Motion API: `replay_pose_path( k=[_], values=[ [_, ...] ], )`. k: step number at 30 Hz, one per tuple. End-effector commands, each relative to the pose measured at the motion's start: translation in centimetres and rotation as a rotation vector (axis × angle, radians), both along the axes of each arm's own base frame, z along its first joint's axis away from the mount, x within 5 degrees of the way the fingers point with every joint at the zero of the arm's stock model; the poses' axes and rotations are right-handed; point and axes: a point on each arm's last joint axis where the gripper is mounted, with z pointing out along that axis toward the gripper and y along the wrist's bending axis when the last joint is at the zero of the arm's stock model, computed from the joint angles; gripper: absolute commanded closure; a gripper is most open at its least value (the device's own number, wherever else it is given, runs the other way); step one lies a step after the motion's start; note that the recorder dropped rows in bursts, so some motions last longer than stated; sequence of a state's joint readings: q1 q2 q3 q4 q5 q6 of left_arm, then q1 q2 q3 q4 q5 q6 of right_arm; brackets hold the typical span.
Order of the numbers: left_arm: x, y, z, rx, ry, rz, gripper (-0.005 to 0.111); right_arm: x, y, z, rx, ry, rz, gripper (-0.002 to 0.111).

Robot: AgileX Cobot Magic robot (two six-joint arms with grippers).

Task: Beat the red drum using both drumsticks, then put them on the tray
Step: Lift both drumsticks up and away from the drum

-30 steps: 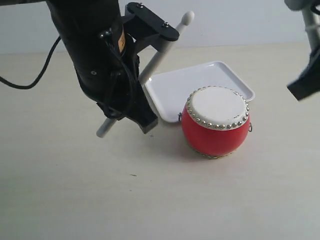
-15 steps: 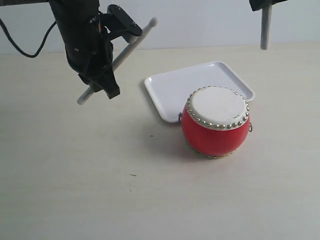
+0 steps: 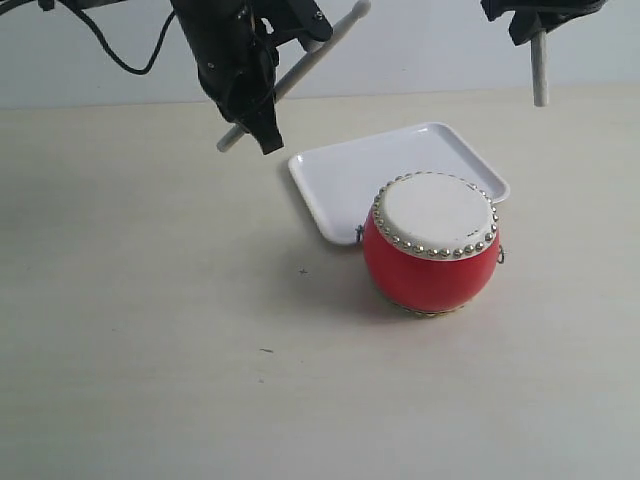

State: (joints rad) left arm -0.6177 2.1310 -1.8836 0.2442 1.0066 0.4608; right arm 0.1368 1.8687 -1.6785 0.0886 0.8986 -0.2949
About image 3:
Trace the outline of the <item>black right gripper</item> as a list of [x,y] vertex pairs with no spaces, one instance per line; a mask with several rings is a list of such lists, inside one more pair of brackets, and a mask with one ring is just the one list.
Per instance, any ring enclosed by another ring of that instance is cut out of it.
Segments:
[[482,0],[480,2],[489,21],[506,12],[515,12],[509,25],[512,43],[519,46],[536,34],[553,29],[552,23],[598,12],[607,0]]

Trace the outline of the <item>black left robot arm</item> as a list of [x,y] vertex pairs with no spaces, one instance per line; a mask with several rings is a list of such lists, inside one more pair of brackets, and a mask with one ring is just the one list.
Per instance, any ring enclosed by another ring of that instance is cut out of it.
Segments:
[[267,39],[266,27],[255,23],[250,2],[173,1],[156,45],[142,68],[135,68],[118,56],[86,13],[107,4],[106,1],[62,3],[88,27],[114,63],[136,76],[151,71],[169,26],[178,21],[194,57],[200,86],[222,117],[251,135],[265,155],[284,147],[275,112],[277,48]]

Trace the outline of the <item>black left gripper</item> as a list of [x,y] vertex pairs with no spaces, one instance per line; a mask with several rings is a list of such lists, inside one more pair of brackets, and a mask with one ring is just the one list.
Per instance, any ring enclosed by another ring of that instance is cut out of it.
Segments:
[[278,53],[260,19],[192,22],[192,53],[204,92],[264,155],[284,147],[274,103]]

